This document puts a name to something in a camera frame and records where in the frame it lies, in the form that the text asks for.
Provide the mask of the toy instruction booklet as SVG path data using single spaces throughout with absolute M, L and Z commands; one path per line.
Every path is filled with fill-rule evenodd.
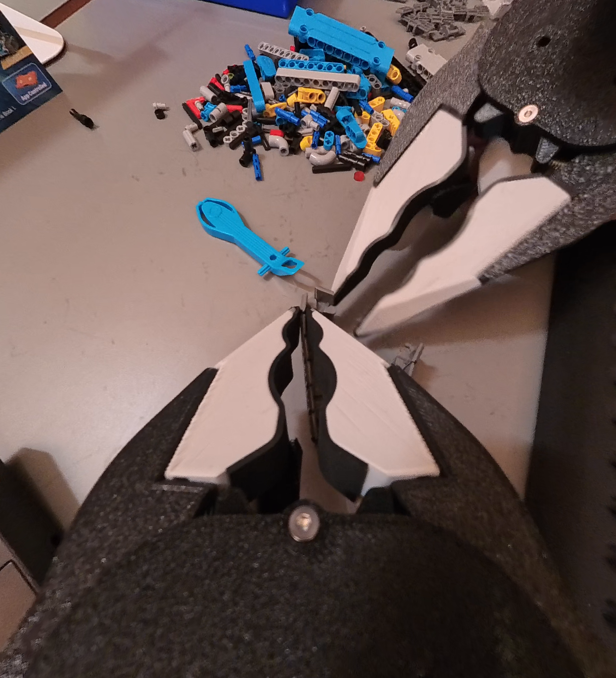
M 0 133 L 62 92 L 32 49 L 37 33 L 20 31 L 13 18 L 29 20 L 0 4 Z

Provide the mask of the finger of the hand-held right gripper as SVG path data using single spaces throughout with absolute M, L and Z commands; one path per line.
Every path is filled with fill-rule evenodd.
M 564 188 L 546 176 L 494 183 L 473 203 L 455 238 L 423 258 L 405 284 L 381 298 L 357 327 L 356 334 L 385 332 L 478 288 L 491 264 L 571 199 Z
M 402 237 L 412 219 L 456 174 L 466 156 L 461 118 L 440 108 L 403 151 L 365 201 L 334 279 L 339 304 L 369 274 L 383 251 Z

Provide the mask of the black studded pad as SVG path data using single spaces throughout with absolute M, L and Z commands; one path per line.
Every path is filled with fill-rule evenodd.
M 616 654 L 616 222 L 557 257 L 525 497 Z

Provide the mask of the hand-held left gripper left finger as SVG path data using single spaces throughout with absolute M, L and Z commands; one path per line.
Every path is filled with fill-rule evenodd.
M 300 310 L 290 309 L 214 367 L 165 478 L 241 483 L 244 460 L 269 452 L 287 433 L 282 394 L 294 378 Z

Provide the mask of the pile of plastic building pieces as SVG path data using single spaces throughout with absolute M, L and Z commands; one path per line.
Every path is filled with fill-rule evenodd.
M 239 164 L 258 182 L 264 180 L 261 154 L 272 150 L 303 155 L 313 174 L 366 173 L 380 163 L 431 79 L 366 28 L 309 7 L 295 6 L 288 34 L 288 47 L 245 45 L 246 59 L 183 102 L 190 121 L 183 129 L 186 146 L 237 150 Z M 411 39 L 408 50 L 418 44 Z

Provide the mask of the pile of grey track links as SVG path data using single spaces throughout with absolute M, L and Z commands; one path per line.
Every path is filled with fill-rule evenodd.
M 462 37 L 465 24 L 476 23 L 490 16 L 489 8 L 480 1 L 412 1 L 396 10 L 398 22 L 414 37 L 433 42 Z

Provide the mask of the light grey technic panel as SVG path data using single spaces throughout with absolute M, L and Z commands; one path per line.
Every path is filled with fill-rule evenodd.
M 424 44 L 418 44 L 409 49 L 405 60 L 410 69 L 425 80 L 433 78 L 448 63 L 443 56 Z

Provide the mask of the blue plastic tray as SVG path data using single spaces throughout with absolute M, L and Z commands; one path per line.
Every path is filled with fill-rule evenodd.
M 261 13 L 267 16 L 286 19 L 291 16 L 298 1 L 212 1 L 215 4 L 221 4 L 235 9 L 248 12 Z

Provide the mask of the blue plastic separator tool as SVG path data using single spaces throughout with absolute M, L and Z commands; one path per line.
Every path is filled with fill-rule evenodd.
M 276 250 L 251 231 L 230 203 L 207 198 L 196 205 L 196 211 L 202 227 L 208 234 L 235 244 L 261 265 L 258 270 L 259 276 L 268 273 L 291 276 L 304 266 L 302 260 L 289 256 L 289 248 Z

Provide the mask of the black control box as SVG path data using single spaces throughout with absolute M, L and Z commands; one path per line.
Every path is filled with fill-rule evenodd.
M 48 510 L 0 459 L 0 570 L 15 566 L 34 589 L 43 583 L 61 538 Z

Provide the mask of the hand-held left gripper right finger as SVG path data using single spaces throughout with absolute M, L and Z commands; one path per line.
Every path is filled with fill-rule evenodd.
M 305 311 L 305 378 L 320 471 L 357 501 L 396 481 L 441 468 L 394 368 L 316 310 Z

